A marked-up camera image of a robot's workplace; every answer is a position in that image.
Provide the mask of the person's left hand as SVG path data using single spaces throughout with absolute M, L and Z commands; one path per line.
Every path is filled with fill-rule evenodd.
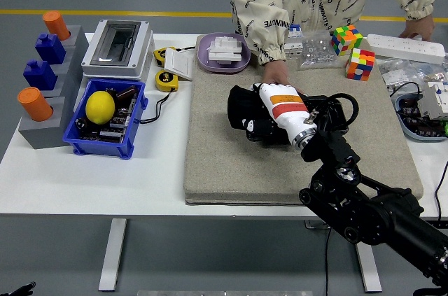
M 433 15 L 430 14 L 418 20 L 406 20 L 405 29 L 398 37 L 415 38 L 420 36 L 423 41 L 430 41 L 434 29 Z

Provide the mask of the black white robot left hand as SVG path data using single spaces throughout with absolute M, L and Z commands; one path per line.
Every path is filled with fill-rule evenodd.
M 34 293 L 36 283 L 34 281 L 27 283 L 10 293 L 1 293 L 1 296 L 31 296 Z

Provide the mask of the person's right hand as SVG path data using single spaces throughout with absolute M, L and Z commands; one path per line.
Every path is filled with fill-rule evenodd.
M 288 66 L 283 60 L 276 60 L 263 65 L 262 83 L 290 85 Z

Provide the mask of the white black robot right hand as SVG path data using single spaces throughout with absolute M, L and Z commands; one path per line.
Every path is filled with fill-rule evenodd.
M 309 110 L 294 87 L 257 83 L 251 91 L 259 100 L 247 103 L 237 121 L 247 139 L 268 144 L 290 143 L 300 149 L 315 135 L 316 125 L 308 120 Z

